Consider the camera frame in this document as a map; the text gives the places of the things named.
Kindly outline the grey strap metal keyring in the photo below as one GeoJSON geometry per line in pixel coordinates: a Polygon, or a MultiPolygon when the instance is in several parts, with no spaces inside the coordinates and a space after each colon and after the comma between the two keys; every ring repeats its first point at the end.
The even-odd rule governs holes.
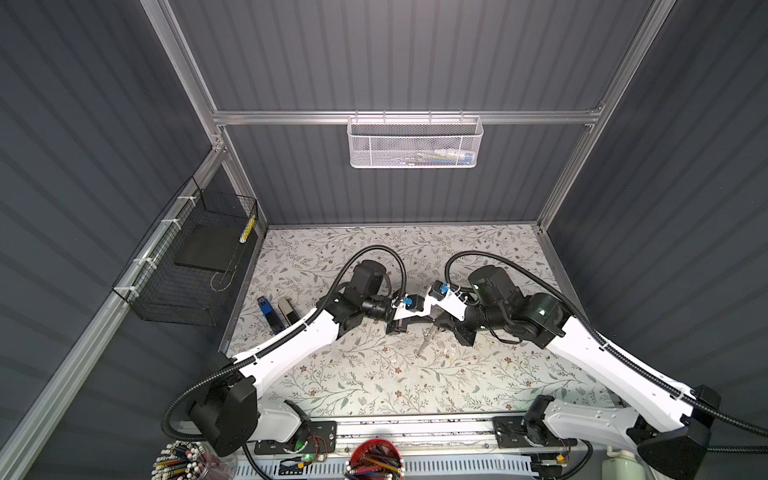
{"type": "Polygon", "coordinates": [[[415,350],[415,355],[419,359],[425,359],[424,352],[429,344],[438,333],[439,329],[436,326],[430,326],[423,332],[423,338],[418,348],[415,350]]]}

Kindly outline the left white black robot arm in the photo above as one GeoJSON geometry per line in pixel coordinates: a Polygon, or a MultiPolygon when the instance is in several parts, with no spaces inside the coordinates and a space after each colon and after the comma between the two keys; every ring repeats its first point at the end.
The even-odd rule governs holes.
{"type": "Polygon", "coordinates": [[[261,345],[228,358],[220,355],[213,366],[234,370],[192,394],[188,415],[213,451],[228,456],[249,441],[300,450],[310,435],[308,415],[295,403],[263,402],[270,386],[307,357],[360,325],[363,319],[401,320],[425,318],[445,296],[442,283],[437,294],[383,296],[386,268],[372,260],[354,267],[352,278],[322,297],[305,317],[261,345]]]}

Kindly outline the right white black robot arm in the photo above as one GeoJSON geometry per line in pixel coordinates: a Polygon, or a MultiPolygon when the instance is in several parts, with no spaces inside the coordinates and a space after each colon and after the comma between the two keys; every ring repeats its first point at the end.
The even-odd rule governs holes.
{"type": "Polygon", "coordinates": [[[437,281],[426,304],[441,307],[463,344],[480,330],[502,329],[563,358],[594,377],[623,404],[599,408],[536,397],[520,430],[535,445],[558,438],[621,448],[673,479],[692,479],[707,454],[712,415],[698,413],[694,400],[716,407],[711,389],[675,381],[603,339],[562,302],[547,293],[525,296],[507,272],[492,265],[474,271],[469,289],[437,281]]]}

